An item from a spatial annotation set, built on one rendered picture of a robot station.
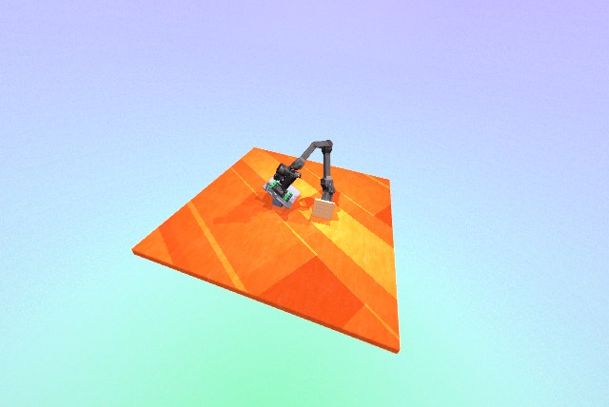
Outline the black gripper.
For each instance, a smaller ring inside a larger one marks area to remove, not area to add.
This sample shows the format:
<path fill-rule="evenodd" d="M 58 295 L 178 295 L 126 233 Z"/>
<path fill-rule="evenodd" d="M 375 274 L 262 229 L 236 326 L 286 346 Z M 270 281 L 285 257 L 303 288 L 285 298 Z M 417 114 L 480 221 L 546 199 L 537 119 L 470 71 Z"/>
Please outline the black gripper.
<path fill-rule="evenodd" d="M 287 177 L 285 177 L 281 184 L 277 185 L 276 188 L 274 189 L 274 192 L 276 192 L 280 197 L 282 197 L 286 190 L 293 184 L 293 182 L 290 182 Z"/>

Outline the white switch panel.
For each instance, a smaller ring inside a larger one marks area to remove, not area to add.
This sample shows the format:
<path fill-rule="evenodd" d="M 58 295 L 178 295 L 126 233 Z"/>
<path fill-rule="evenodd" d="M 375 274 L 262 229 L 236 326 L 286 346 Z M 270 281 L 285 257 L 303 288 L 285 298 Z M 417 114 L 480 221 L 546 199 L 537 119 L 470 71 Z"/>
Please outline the white switch panel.
<path fill-rule="evenodd" d="M 269 193 L 273 197 L 273 199 L 272 199 L 273 205 L 279 206 L 280 208 L 282 208 L 282 206 L 285 206 L 287 209 L 289 209 L 290 206 L 292 206 L 292 204 L 295 202 L 295 200 L 297 199 L 297 197 L 299 196 L 299 194 L 301 192 L 297 188 L 295 188 L 293 185 L 291 185 L 286 190 L 285 194 L 282 197 L 280 197 L 276 192 L 274 192 L 274 189 L 280 183 L 279 183 L 279 181 L 275 181 L 273 179 L 273 176 L 262 187 L 262 189 L 264 189 L 267 193 Z"/>

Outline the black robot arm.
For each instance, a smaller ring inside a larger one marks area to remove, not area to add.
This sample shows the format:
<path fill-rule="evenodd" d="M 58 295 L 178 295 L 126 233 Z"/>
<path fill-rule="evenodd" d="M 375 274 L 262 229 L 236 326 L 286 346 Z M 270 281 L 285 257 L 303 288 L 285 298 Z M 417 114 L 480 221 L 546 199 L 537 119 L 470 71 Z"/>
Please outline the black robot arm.
<path fill-rule="evenodd" d="M 306 149 L 306 151 L 291 165 L 287 166 L 283 163 L 280 163 L 280 165 L 276 169 L 276 173 L 273 176 L 273 179 L 275 181 L 279 181 L 279 183 L 281 183 L 285 177 L 287 177 L 290 182 L 294 182 L 297 178 L 302 179 L 302 174 L 295 170 L 302 169 L 305 165 L 306 159 L 312 154 L 312 152 L 316 148 L 320 148 L 324 155 L 324 176 L 321 179 L 321 187 L 323 189 L 323 194 L 321 200 L 332 202 L 333 193 L 336 192 L 333 180 L 331 178 L 330 153 L 332 151 L 332 147 L 333 143 L 331 140 L 312 142 L 311 145 Z"/>

